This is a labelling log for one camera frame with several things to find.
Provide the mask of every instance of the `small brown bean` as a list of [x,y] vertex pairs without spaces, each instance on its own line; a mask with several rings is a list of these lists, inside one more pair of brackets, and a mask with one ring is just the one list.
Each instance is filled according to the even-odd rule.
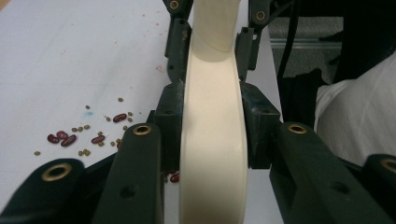
[[125,119],[126,119],[126,114],[118,114],[116,117],[114,117],[113,121],[117,123]]
[[65,138],[67,138],[67,137],[69,136],[69,134],[67,134],[67,133],[64,132],[64,131],[59,131],[59,132],[56,133],[56,136],[57,136],[58,138],[60,138],[60,139],[65,139]]
[[179,175],[179,173],[177,173],[177,174],[171,176],[170,181],[172,183],[178,183],[179,179],[180,179],[180,175]]
[[62,141],[61,146],[68,147],[68,146],[72,145],[74,142],[76,142],[76,140],[77,140],[76,135],[72,134]]
[[51,143],[53,143],[53,144],[58,144],[58,143],[59,143],[59,138],[56,137],[56,136],[53,135],[53,134],[50,134],[50,135],[47,137],[47,140],[49,140],[49,142],[51,142]]
[[105,140],[105,136],[104,135],[99,135],[97,137],[94,137],[91,142],[94,144],[98,144],[100,142],[103,142],[103,140]]

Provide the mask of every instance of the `white cloth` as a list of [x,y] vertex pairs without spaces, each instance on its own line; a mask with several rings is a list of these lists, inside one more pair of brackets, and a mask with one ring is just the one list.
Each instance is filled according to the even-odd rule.
[[363,165],[374,153],[396,154],[396,54],[356,80],[321,87],[315,130],[340,158]]

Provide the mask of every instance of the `table surface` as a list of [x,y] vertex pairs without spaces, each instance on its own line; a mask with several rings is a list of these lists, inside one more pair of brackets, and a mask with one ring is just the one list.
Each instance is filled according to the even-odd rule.
[[[241,1],[236,32],[246,26],[247,13]],[[90,166],[117,151],[109,143],[122,137],[124,125],[145,122],[170,83],[163,56],[169,21],[160,0],[15,0],[0,11],[0,210],[40,165],[73,158]],[[247,82],[280,111],[267,29]],[[128,111],[132,123],[106,121]],[[77,133],[70,147],[47,141],[50,133],[85,124],[91,128]],[[91,144],[99,131],[103,147]],[[89,157],[78,155],[84,148]],[[248,171],[244,223],[283,223],[268,175]],[[165,223],[177,218],[178,184],[168,183]]]

